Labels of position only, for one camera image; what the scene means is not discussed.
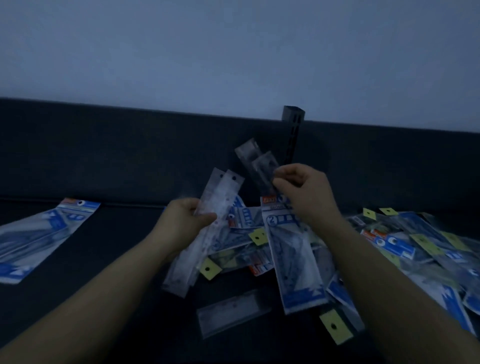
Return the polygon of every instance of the left hand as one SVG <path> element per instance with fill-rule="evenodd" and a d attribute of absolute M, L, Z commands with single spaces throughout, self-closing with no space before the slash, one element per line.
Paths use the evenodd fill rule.
<path fill-rule="evenodd" d="M 169 255 L 178 254 L 190 245 L 201 229 L 216 220 L 215 212 L 193 215 L 199 202 L 198 198 L 172 200 L 146 239 L 162 244 Z"/>

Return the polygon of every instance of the right hand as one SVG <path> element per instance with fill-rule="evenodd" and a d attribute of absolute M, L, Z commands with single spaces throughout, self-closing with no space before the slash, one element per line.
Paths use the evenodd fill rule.
<path fill-rule="evenodd" d="M 332 225 L 343 220 L 325 173 L 304 164 L 287 164 L 275 170 L 273 184 L 310 226 L 314 222 Z"/>

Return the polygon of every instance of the hand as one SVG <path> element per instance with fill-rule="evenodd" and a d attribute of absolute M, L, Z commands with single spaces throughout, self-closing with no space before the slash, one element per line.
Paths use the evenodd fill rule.
<path fill-rule="evenodd" d="M 304 164 L 288 164 L 275 170 L 273 184 L 310 226 L 314 222 L 331 225 L 343 220 L 325 173 Z"/>
<path fill-rule="evenodd" d="M 172 200 L 146 240 L 161 243 L 172 256 L 185 249 L 204 227 L 216 220 L 216 213 L 194 216 L 198 198 Z"/>

